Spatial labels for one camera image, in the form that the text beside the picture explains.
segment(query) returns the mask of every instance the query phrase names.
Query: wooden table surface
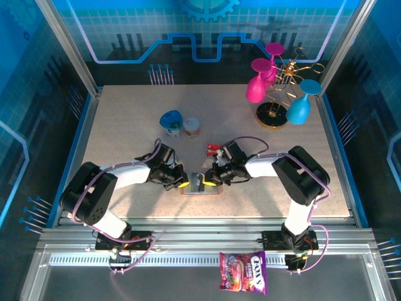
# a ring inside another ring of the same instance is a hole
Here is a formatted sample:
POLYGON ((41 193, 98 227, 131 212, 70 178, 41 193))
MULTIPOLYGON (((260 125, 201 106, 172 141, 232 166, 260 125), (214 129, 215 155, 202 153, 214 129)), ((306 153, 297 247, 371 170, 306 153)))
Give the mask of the wooden table surface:
MULTIPOLYGON (((302 95, 299 87, 295 89, 302 95)), ((258 124, 245 91, 246 85, 105 86, 84 162, 101 166, 128 162, 151 152, 154 140, 160 137, 175 149, 186 172, 204 172, 212 165, 206 158, 208 143, 223 144, 253 135, 270 145, 268 153, 303 146, 331 177, 333 196, 318 206, 315 215, 348 216, 315 98, 310 97, 311 114, 305 124, 287 123, 282 129, 271 130, 258 124), (184 118, 197 117, 200 136, 190 139, 182 132, 179 138, 168 137, 159 119, 169 110, 178 110, 184 118)), ((272 96, 286 100, 284 92, 272 96)), ((255 140, 241 140, 239 145, 247 155, 263 148, 255 140)), ((282 217, 288 212, 289 196, 277 177, 224 186, 220 196, 181 196, 179 189, 166 192, 161 185, 145 183, 116 190, 109 209, 121 217, 282 217)))

